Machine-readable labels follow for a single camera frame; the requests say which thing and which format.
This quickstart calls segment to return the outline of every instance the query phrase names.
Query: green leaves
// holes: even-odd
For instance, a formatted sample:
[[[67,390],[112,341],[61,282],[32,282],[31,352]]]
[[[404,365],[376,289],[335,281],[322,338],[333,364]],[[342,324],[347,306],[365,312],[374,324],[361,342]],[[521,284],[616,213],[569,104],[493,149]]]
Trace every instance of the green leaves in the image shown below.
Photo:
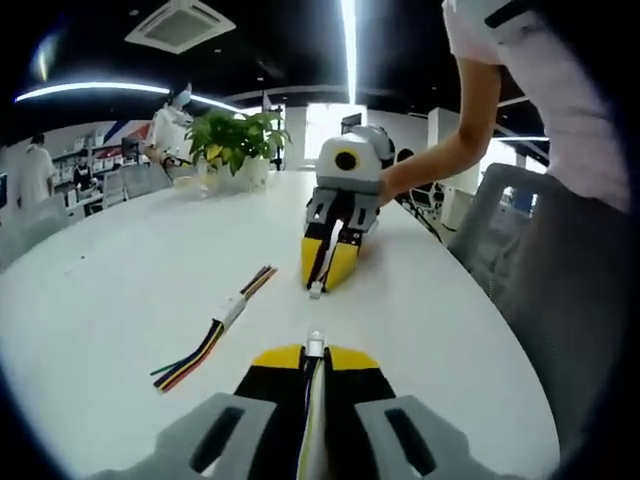
[[[187,134],[193,141],[191,153],[196,160],[200,157],[214,163],[217,159],[229,165],[235,175],[247,157],[263,157],[270,160],[276,148],[284,148],[291,143],[286,130],[277,130],[282,117],[277,112],[258,113],[234,118],[229,112],[212,110],[197,118]],[[220,145],[222,149],[215,158],[207,158],[207,149],[211,145]]]

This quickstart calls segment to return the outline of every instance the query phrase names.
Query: potted plant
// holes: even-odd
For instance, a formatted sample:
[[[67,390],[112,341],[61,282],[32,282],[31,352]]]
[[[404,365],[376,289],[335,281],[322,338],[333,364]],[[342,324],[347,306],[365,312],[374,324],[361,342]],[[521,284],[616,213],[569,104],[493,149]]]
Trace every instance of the potted plant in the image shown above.
[[[274,124],[279,113],[235,115],[211,110],[196,118],[188,132],[195,162],[206,162],[206,170],[215,172],[216,188],[248,190],[264,184],[269,163],[277,148],[291,142],[286,130]]]

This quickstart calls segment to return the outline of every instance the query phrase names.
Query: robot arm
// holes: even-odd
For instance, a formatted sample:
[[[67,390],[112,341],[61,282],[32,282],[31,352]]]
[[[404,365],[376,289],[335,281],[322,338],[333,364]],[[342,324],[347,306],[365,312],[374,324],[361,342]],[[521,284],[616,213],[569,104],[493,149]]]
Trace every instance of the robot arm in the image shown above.
[[[316,281],[330,291],[353,272],[364,235],[375,223],[382,189],[383,156],[390,153],[389,138],[376,127],[356,127],[330,138],[316,164],[318,187],[307,206],[307,228],[302,239],[302,280],[306,288]],[[338,220],[343,226],[325,275],[320,276],[331,235]]]

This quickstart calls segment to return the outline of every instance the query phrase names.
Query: gray gripper housing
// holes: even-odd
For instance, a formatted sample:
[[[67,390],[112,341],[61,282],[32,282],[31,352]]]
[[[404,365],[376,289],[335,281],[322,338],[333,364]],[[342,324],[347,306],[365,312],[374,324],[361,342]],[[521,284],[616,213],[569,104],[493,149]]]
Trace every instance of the gray gripper housing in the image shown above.
[[[158,435],[153,454],[128,470],[91,480],[202,480],[218,457],[214,480],[247,480],[276,404],[216,393]]]
[[[414,396],[356,405],[379,480],[516,479],[488,470],[469,455],[467,437]]]

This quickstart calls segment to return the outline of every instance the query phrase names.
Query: round table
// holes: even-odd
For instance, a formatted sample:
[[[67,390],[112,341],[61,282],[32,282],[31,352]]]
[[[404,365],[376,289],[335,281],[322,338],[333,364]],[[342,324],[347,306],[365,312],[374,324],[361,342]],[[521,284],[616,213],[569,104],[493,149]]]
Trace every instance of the round table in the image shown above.
[[[398,205],[383,209],[353,276],[313,301],[300,280],[315,177],[277,173],[267,191],[138,198],[67,228],[0,275],[0,355],[17,404],[73,477],[124,469],[215,392],[233,393],[266,349],[366,351],[398,396],[466,434],[473,458],[534,478],[559,459],[538,378],[467,272]],[[278,273],[212,354],[167,394],[149,373],[200,343],[212,309],[263,265]]]

